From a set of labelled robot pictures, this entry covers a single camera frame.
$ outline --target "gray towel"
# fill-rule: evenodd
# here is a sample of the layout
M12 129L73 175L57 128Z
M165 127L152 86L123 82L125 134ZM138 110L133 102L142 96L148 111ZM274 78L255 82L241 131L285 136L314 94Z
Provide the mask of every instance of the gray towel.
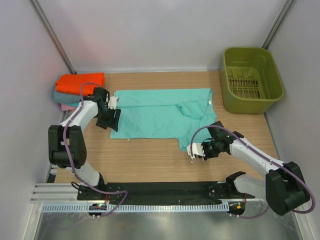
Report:
M80 96L54 90L53 101L58 104L74 104L80 102Z

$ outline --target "wooden surface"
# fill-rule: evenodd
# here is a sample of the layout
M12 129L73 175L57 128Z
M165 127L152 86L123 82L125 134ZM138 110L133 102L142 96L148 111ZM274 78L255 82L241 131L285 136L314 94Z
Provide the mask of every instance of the wooden surface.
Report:
M232 114L223 106L219 72L152 72L106 74L105 87L116 90L194 89L213 90L213 109L217 121L231 131L243 134L262 151L277 157L263 114ZM87 160L105 182L193 182L225 181L238 171L258 177L246 163L221 153L217 158L190 163L177 139L110 139L110 129L97 127L93 119L84 131ZM74 177L59 169L56 183L70 183Z

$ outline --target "metal pole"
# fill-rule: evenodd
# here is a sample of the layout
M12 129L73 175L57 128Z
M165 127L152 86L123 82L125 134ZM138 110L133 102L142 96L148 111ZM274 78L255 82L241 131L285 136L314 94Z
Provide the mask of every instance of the metal pole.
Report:
M280 27L284 23L286 17L288 16L290 10L294 6L297 0L287 0L284 4L278 18L276 19L271 31L268 34L268 37L264 41L264 44L262 45L263 49L268 49L272 41L274 40L277 32L279 31Z
M49 20L47 19L43 9L41 8L38 0L30 0L31 5L33 6L35 12L37 13L40 21L42 22L45 30L47 31L48 35L50 36L53 44L55 45L57 51L59 52L60 56L62 57L66 67L68 68L69 72L71 74L77 74L74 67L72 66L64 48L62 47L59 39L57 38L57 35L55 34L55 31L53 30L51 24L49 23Z

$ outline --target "olive green bin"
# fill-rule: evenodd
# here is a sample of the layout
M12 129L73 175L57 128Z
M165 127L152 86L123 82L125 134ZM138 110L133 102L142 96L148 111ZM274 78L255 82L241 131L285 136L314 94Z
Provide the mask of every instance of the olive green bin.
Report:
M274 58L263 48L228 48L220 80L223 105L230 113L262 114L284 96Z

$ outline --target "white wall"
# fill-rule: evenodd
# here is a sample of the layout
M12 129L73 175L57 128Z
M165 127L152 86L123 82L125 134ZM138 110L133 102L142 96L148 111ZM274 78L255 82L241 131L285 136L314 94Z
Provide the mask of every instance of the white wall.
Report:
M280 158L299 164L318 200L315 211L308 215L314 231L320 223L319 12L319 0L296 1L271 44L284 98L267 112Z
M0 2L0 239L21 239L36 182L48 170L50 89L67 69L27 0Z
M285 0L39 0L76 71L220 68L261 47Z

